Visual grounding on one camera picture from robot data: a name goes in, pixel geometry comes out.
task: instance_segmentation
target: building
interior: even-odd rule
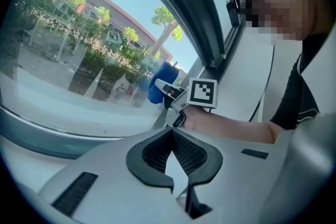
[[[82,12],[87,13],[92,18],[98,17],[97,8],[104,7],[110,11],[110,27],[114,31],[122,33],[125,27],[135,29],[139,40],[133,42],[130,46],[138,49],[150,49],[156,43],[156,39],[151,35],[138,21],[125,12],[121,7],[112,2],[111,0],[86,0]],[[160,49],[160,60],[170,62],[173,56],[170,52],[162,47]]]

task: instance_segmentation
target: hand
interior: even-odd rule
[[[183,127],[189,130],[196,131],[198,126],[204,121],[207,112],[198,106],[189,105],[183,110],[185,121]]]

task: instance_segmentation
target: black grille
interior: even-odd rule
[[[166,162],[171,151],[187,175],[197,170],[207,160],[204,149],[172,132],[147,145],[142,152],[142,158],[152,168],[165,173]]]
[[[57,198],[52,206],[66,216],[71,216],[86,193],[96,181],[98,175],[91,173],[80,174],[74,182]]]
[[[204,149],[174,133],[173,152],[183,171],[188,175],[201,167],[207,160]]]
[[[165,173],[167,159],[172,151],[171,143],[170,133],[161,136],[144,148],[143,160],[152,168]]]

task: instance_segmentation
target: window frame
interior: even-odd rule
[[[213,0],[161,0],[172,12],[194,45],[199,57],[192,65],[182,86],[188,84],[189,78],[222,78],[235,48],[239,43],[244,27],[232,28],[224,39]],[[20,115],[2,106],[0,92],[0,134],[11,142],[30,151],[53,157],[76,159],[91,148],[121,137],[93,137],[59,132],[22,119]],[[159,119],[153,127],[162,127]]]

